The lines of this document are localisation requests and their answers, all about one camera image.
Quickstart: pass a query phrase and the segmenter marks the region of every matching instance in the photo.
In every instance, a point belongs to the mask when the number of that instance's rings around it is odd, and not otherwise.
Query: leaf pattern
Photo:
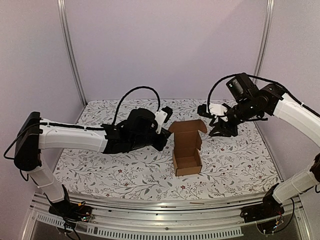
[[[88,103],[78,123],[99,126],[111,123],[118,100]],[[199,117],[199,99],[164,99],[161,106],[173,109],[163,126],[173,121],[202,119],[208,130],[210,119]],[[217,100],[215,103],[234,101]],[[125,120],[134,108],[157,109],[154,99],[124,100],[117,122]],[[125,154],[102,154],[81,149],[64,149],[54,175],[71,192],[113,198],[141,200],[197,200],[231,197],[268,190],[279,181],[271,157],[254,123],[238,126],[237,137],[209,137],[202,134],[200,174],[179,176],[172,160],[173,135],[163,151],[152,146]]]

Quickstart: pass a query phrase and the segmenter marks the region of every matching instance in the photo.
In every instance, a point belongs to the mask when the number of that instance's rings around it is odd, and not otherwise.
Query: open cardboard box
[[[176,176],[198,174],[202,168],[199,131],[207,133],[205,123],[198,120],[175,121],[169,127],[174,133],[173,165]]]

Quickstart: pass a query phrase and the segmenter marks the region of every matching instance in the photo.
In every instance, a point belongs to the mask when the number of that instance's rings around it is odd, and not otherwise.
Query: lavender wall
[[[17,240],[35,186],[24,182],[14,163],[2,154],[30,112],[74,123],[82,107],[57,1],[2,0],[0,15],[0,239]],[[46,153],[53,166],[57,151]]]
[[[261,76],[285,85],[299,100],[320,113],[320,1],[277,0]],[[304,169],[319,147],[276,118],[261,122],[280,170],[287,179]],[[319,239],[320,196],[301,196],[312,234]]]
[[[205,99],[219,78],[253,73],[266,7],[264,0],[66,1],[88,100],[119,99],[139,85],[162,98]],[[212,96],[230,97],[223,85]]]

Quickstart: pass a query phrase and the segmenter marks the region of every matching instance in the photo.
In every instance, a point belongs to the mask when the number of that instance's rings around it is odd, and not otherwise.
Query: black cable
[[[157,111],[160,110],[160,105],[161,105],[161,104],[160,104],[160,97],[159,97],[159,94],[157,93],[157,91],[154,90],[152,87],[149,87],[149,86],[137,86],[137,87],[135,87],[135,88],[132,88],[130,91],[128,91],[128,92],[120,99],[120,101],[119,101],[119,103],[118,103],[118,106],[116,107],[116,110],[115,110],[115,114],[114,114],[114,118],[113,118],[112,125],[115,125],[115,123],[116,123],[117,115],[118,115],[118,112],[119,112],[121,103],[124,101],[124,99],[125,99],[130,93],[132,93],[133,91],[138,90],[138,89],[149,89],[149,90],[153,91],[153,92],[155,93],[155,95],[156,95],[157,100],[158,100],[158,109],[157,109]]]
[[[36,185],[36,186],[39,186],[38,183],[32,178],[32,176],[30,177],[33,181],[33,183]]]
[[[275,84],[279,87],[281,87],[294,101],[296,101],[298,104],[302,105],[302,102],[299,101],[285,86],[283,86],[281,83],[277,82],[277,81],[273,81],[273,80],[270,80],[270,79],[266,79],[266,78],[263,78],[263,77],[259,77],[259,76],[254,76],[254,75],[250,75],[250,74],[247,74],[249,77],[251,78],[254,78],[254,79],[258,79],[258,80],[261,80],[261,81],[264,81],[264,82],[267,82],[267,83],[272,83],[272,84]],[[307,105],[302,105],[303,108],[307,109],[309,112],[313,113],[314,115],[316,115],[317,117],[320,118],[320,114],[317,113],[315,110],[313,110],[311,107],[307,106]]]
[[[46,199],[48,200],[48,202],[50,203],[50,205],[51,205],[51,206],[53,207],[53,209],[55,210],[55,212],[56,212],[60,217],[62,217],[62,219],[64,220],[64,222],[65,222],[65,223],[64,223],[64,234],[65,234],[69,239],[71,239],[71,240],[76,240],[76,239],[72,238],[71,236],[69,236],[69,234],[67,233],[67,226],[66,226],[66,224],[68,224],[68,225],[70,226],[70,228],[72,229],[72,231],[74,232],[74,234],[76,235],[76,237],[78,238],[77,240],[81,240],[79,234],[78,234],[77,231],[76,231],[76,228],[70,223],[70,221],[69,221],[66,217],[62,216],[62,214],[57,211],[57,209],[55,208],[55,206],[52,205],[52,202],[51,202],[50,199],[48,198],[47,194],[44,193],[44,195],[45,195]]]
[[[292,202],[292,214],[291,214],[291,217],[290,217],[288,223],[283,228],[281,228],[278,231],[275,231],[274,233],[279,233],[279,232],[285,230],[289,226],[289,224],[291,223],[292,219],[294,218],[294,215],[295,215],[295,201],[292,198],[290,198],[290,200]]]
[[[268,118],[254,118],[254,119],[247,119],[246,122],[256,122],[256,121],[268,121]]]
[[[291,214],[291,217],[290,217],[288,223],[287,223],[283,228],[281,228],[280,230],[278,230],[278,231],[275,230],[275,231],[272,232],[272,233],[264,233],[263,229],[260,229],[260,225],[257,224],[256,227],[258,228],[258,230],[259,230],[262,234],[264,234],[264,235],[273,235],[273,234],[276,234],[276,233],[279,233],[279,232],[285,230],[285,229],[289,226],[289,224],[291,223],[291,221],[292,221],[292,219],[294,218],[294,215],[295,215],[295,201],[294,201],[292,198],[290,198],[290,200],[291,200],[291,202],[292,202],[292,214]],[[265,232],[269,232],[269,231],[272,230],[273,228],[274,228],[274,227],[271,227],[270,229],[266,230]]]
[[[210,108],[209,108],[209,105],[210,105],[210,98],[211,98],[211,94],[212,92],[214,91],[214,89],[217,87],[217,85],[219,83],[221,83],[223,80],[226,80],[228,78],[231,78],[231,77],[235,77],[236,75],[238,74],[232,74],[232,75],[228,75],[228,76],[225,76],[223,78],[221,78],[220,80],[218,80],[214,85],[213,87],[211,88],[209,94],[208,94],[208,99],[207,99],[207,111],[208,113],[210,113]],[[270,80],[270,79],[267,79],[267,78],[263,78],[263,77],[260,77],[260,76],[254,76],[254,75],[251,75],[251,74],[247,74],[248,77],[250,78],[253,78],[253,79],[258,79],[258,80],[261,80],[261,81],[264,81],[264,82],[267,82],[267,83],[271,83],[271,84],[275,84],[279,87],[281,87],[294,101],[296,101],[298,104],[300,104],[303,108],[307,109],[309,112],[313,113],[314,115],[316,115],[317,117],[320,118],[320,114],[317,113],[315,110],[313,110],[311,107],[303,104],[302,105],[302,102],[299,101],[285,86],[283,86],[281,83],[277,82],[277,81],[274,81],[274,80]]]
[[[23,175],[21,169],[20,169],[20,175],[21,175],[21,177],[23,178],[23,180],[25,180],[26,182],[29,181],[29,174],[27,174],[27,175],[26,175],[26,178],[25,178],[25,176]]]
[[[39,123],[35,123],[35,124],[32,124],[28,127],[26,127],[22,132],[20,132],[18,134],[18,136],[16,136],[16,138],[13,140],[13,142],[9,145],[9,147],[5,150],[4,154],[3,154],[3,157],[5,159],[9,159],[9,160],[15,160],[13,157],[8,157],[7,156],[7,153],[10,151],[10,149],[13,147],[13,145],[18,141],[18,139],[23,135],[25,134],[26,131],[28,131],[29,129],[35,127],[35,126],[40,126],[40,125],[47,125],[48,123],[46,122],[39,122]]]
[[[75,238],[69,236],[69,234],[67,233],[66,224],[68,224],[70,226],[70,228],[72,229],[72,231],[74,232],[74,234],[76,235],[76,237],[78,238],[77,240],[81,240],[81,238],[80,238],[79,234],[77,233],[75,227],[72,226],[72,224],[70,224],[70,222],[67,219],[63,218],[63,220],[65,221],[65,223],[64,223],[64,233],[65,233],[65,235],[71,240],[76,240]]]
[[[53,127],[62,127],[62,128],[69,128],[69,129],[84,129],[90,131],[104,131],[103,127],[92,127],[92,126],[82,126],[82,125],[71,125],[71,124],[64,124],[64,123],[57,123],[57,122],[49,122],[49,126]]]
[[[210,108],[209,108],[209,106],[210,106],[211,94],[212,94],[212,92],[215,90],[215,88],[217,87],[217,85],[218,85],[219,83],[221,83],[223,80],[226,80],[226,79],[231,78],[231,77],[235,77],[235,76],[238,75],[238,74],[232,74],[232,75],[225,76],[225,77],[221,78],[220,80],[218,80],[218,81],[213,85],[213,87],[211,88],[211,90],[210,90],[210,92],[209,92],[209,94],[208,94],[208,99],[207,99],[207,101],[206,101],[206,107],[207,107],[208,113],[210,113]]]
[[[316,185],[316,186],[314,187],[314,191],[315,191],[316,194],[320,194],[320,191],[318,191],[318,185]]]

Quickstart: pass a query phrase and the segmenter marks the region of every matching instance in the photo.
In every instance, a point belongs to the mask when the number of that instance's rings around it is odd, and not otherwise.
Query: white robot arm
[[[209,133],[210,136],[237,136],[239,124],[247,121],[267,120],[263,118],[267,113],[289,123],[320,147],[319,114],[303,105],[284,86],[275,81],[246,73],[235,74],[232,77],[234,78],[228,81],[226,86],[237,102],[235,106],[210,103],[198,107],[200,116],[212,119],[210,126],[213,129]],[[266,80],[271,84],[259,90],[249,77]],[[306,169],[273,186],[266,193],[262,204],[244,207],[241,216],[246,222],[252,222],[276,216],[278,212],[284,213],[283,202],[306,192],[319,183],[320,154],[315,157],[314,162],[310,162]]]
[[[50,213],[63,217],[65,221],[87,221],[92,208],[84,205],[84,202],[70,202],[66,188],[57,181],[44,161],[42,150],[68,148],[117,154],[152,146],[162,151],[171,135],[162,126],[171,115],[172,109],[169,107],[156,113],[138,108],[116,125],[102,124],[96,127],[54,122],[42,119],[39,112],[32,112],[4,157],[13,159],[15,166],[27,173],[28,178],[31,177],[44,192],[51,204]],[[7,157],[14,143],[14,158]]]

